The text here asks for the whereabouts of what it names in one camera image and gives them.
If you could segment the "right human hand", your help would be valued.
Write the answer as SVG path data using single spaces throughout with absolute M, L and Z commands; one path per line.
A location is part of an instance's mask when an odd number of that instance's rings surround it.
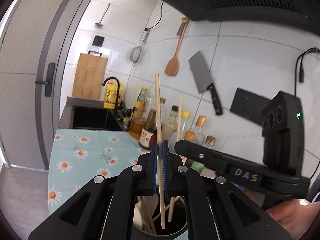
M 302 205 L 298 199 L 289 199 L 266 213 L 289 232 L 292 239 L 319 239 L 319 202 Z

